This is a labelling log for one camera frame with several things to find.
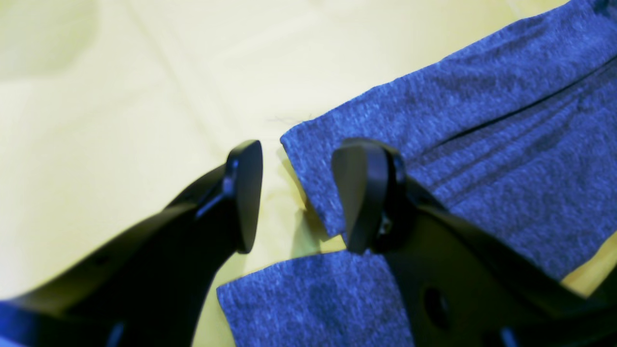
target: cloth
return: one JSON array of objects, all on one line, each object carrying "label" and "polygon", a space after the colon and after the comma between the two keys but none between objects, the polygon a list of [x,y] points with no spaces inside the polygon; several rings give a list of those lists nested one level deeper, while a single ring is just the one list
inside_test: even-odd
[{"label": "cloth", "polygon": [[[331,154],[344,138],[374,138],[398,148],[408,174],[453,213],[560,279],[617,226],[616,56],[617,1],[572,0],[373,88],[281,142],[330,235],[344,229]],[[411,345],[394,289],[382,257],[334,253],[277,264],[218,297],[238,346],[372,346],[373,336]]]}]

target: black bracket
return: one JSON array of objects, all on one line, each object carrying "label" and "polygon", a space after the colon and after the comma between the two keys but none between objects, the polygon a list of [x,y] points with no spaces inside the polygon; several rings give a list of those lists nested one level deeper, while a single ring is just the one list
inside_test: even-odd
[{"label": "black bracket", "polygon": [[385,257],[417,347],[617,345],[615,270],[591,298],[574,294],[448,213],[386,144],[345,140],[332,168],[347,248]]},{"label": "black bracket", "polygon": [[261,144],[247,141],[160,213],[0,301],[0,345],[190,346],[217,270],[251,251],[261,186]]}]

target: gray fabric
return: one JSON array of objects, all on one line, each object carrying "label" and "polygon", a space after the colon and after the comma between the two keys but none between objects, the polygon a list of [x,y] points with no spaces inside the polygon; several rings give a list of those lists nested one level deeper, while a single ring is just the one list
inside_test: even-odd
[{"label": "gray fabric", "polygon": [[[344,229],[331,155],[344,138],[374,138],[453,213],[559,279],[617,230],[616,57],[617,1],[572,0],[281,142],[330,235]],[[240,347],[413,345],[381,256],[296,259],[218,296]]]}]

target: yellow surface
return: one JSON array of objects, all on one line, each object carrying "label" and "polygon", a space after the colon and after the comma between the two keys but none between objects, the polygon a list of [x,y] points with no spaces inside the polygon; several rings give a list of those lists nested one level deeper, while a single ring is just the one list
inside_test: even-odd
[{"label": "yellow surface", "polygon": [[[305,211],[280,136],[562,3],[0,0],[0,297],[155,213],[249,138],[264,150],[257,239],[213,289],[342,249]],[[614,243],[566,283],[590,293]],[[213,291],[195,346],[233,346]]]}]

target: black plastic part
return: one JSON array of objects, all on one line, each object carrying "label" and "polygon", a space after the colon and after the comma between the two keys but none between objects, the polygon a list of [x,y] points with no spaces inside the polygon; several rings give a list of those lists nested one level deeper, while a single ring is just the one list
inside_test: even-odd
[{"label": "black plastic part", "polygon": [[[363,172],[371,162],[366,157],[379,158],[372,160],[379,162],[379,175]],[[383,162],[401,163],[402,158],[385,144],[353,139],[335,152],[334,174],[350,241],[362,241],[351,251],[371,248],[383,254],[417,347],[617,343],[617,307],[607,295],[617,292],[611,281],[617,275],[602,286],[602,298],[610,300],[581,298],[499,240],[448,213],[418,182],[407,178],[401,185],[403,165],[387,165],[385,172]],[[372,224],[356,227],[366,220],[364,214]],[[381,239],[382,225],[373,222],[379,215],[388,215],[391,226]]]},{"label": "black plastic part", "polygon": [[22,346],[190,346],[210,284],[255,239],[258,141],[180,193],[163,211],[49,283],[0,301],[0,339]]}]

